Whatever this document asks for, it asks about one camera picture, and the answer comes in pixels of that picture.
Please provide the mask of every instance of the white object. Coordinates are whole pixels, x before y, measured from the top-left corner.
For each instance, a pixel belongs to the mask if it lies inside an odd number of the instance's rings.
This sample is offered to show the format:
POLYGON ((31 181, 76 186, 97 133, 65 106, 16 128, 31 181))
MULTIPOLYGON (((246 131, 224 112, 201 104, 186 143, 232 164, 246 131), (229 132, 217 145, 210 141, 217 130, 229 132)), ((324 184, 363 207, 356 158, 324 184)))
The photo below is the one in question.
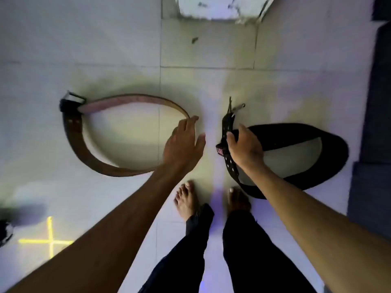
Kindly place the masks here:
POLYGON ((261 21, 274 0, 175 0, 179 13, 192 19, 261 21))

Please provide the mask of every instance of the bare foot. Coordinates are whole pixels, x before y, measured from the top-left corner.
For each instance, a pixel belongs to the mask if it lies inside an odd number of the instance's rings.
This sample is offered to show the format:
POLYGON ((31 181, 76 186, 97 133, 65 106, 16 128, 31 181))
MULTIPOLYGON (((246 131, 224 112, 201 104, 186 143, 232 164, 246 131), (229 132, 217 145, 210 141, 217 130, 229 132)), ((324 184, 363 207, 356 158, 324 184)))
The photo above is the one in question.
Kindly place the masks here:
POLYGON ((186 184, 179 187, 174 198, 174 204, 185 222, 196 213, 199 203, 193 181, 187 181, 186 184))
POLYGON ((230 192, 228 194, 228 215, 232 211, 236 210, 250 211, 251 203, 248 200, 247 195, 245 195, 242 190, 238 188, 230 188, 230 192))

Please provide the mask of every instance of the belt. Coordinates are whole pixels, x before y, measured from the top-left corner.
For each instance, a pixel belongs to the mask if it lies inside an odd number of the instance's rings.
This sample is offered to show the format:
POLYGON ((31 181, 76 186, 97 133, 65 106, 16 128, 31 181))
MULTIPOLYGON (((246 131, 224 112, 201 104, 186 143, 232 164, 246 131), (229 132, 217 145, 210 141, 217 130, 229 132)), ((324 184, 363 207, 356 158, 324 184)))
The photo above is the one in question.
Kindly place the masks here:
POLYGON ((146 94, 121 94, 86 103, 85 98, 75 93, 68 92, 60 101, 60 111, 63 113, 64 130, 72 150, 82 163, 90 169, 106 176, 131 177, 155 170, 155 167, 134 170, 112 166, 97 159, 86 146, 82 133, 82 116, 128 103, 153 103, 164 105, 178 110, 186 118, 189 118, 188 113, 174 102, 158 96, 149 96, 146 94))
MULTIPOLYGON (((231 108, 228 106, 227 114, 222 119, 222 138, 216 145, 217 152, 225 158, 225 164, 230 176, 240 185, 248 195, 266 199, 256 186, 245 185, 239 180, 239 172, 233 161, 227 144, 227 132, 234 134, 236 141, 239 132, 233 129, 235 113, 245 105, 231 108)), ((257 136, 264 151, 279 149, 315 138, 320 138, 322 151, 315 164, 305 172, 284 178, 285 181, 295 185, 301 190, 317 186, 335 176, 345 165, 349 157, 348 144, 341 137, 325 132, 316 127, 301 123, 275 123, 266 125, 254 125, 249 129, 257 136)))

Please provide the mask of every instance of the pant leg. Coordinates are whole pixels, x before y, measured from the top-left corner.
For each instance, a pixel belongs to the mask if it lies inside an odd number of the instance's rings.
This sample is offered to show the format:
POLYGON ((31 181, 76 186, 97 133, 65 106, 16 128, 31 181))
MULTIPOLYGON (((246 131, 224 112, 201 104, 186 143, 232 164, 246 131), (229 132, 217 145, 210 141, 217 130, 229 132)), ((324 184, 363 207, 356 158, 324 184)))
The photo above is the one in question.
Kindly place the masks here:
POLYGON ((186 221, 186 236, 156 265, 139 293, 198 292, 213 216, 204 204, 186 221))
POLYGON ((224 259, 235 293, 315 292, 248 211, 233 211, 223 231, 224 259))

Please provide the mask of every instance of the person's left hand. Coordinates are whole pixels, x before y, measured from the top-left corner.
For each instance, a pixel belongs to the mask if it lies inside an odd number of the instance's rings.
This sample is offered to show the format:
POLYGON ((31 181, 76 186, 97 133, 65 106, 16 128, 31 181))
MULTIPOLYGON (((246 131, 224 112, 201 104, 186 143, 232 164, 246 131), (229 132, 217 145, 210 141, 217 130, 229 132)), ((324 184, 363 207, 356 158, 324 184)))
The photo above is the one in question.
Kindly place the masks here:
POLYGON ((195 123, 198 116, 179 121, 163 151, 163 163, 178 166, 186 173, 190 172, 203 155, 205 133, 196 141, 195 123))

